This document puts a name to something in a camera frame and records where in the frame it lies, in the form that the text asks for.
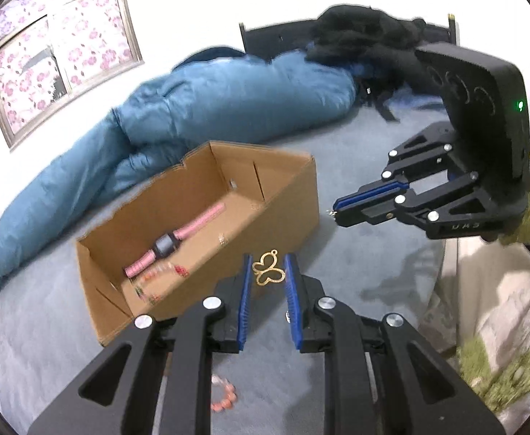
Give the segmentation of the person's right hand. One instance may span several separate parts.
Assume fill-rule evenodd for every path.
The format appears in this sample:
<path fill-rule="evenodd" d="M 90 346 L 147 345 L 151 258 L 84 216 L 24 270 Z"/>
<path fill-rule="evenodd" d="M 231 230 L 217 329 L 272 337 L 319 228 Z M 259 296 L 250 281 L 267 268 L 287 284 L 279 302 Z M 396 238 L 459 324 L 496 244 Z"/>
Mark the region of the person's right hand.
<path fill-rule="evenodd" d="M 481 239 L 487 243 L 497 241 L 502 245 L 530 244 L 530 219 L 523 220 L 514 230 L 507 233 L 483 233 Z"/>

